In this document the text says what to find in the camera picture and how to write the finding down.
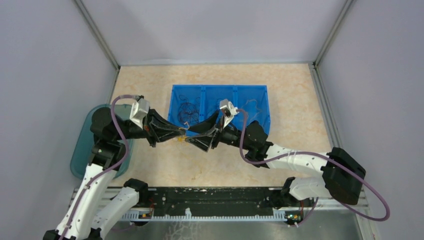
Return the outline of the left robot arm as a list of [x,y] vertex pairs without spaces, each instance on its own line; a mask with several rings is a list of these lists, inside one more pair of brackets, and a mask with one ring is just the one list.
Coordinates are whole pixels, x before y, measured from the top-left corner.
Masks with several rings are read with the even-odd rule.
[[115,114],[112,107],[99,108],[91,116],[90,131],[94,145],[81,185],[62,221],[45,232],[45,240],[103,240],[132,207],[150,203],[148,184],[131,178],[99,209],[106,189],[131,152],[128,141],[146,139],[155,147],[186,133],[149,107],[132,107],[125,117]]

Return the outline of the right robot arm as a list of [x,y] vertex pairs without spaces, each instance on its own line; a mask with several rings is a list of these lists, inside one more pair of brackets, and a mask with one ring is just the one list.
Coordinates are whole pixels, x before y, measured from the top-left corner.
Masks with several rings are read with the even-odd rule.
[[244,123],[243,129],[232,123],[223,126],[224,117],[215,112],[207,120],[192,126],[196,134],[186,142],[207,152],[223,143],[236,147],[242,159],[257,168],[283,169],[305,174],[304,178],[289,177],[281,199],[295,206],[309,198],[333,198],[350,206],[359,202],[365,169],[344,149],[318,153],[290,149],[268,141],[268,134],[256,120]]

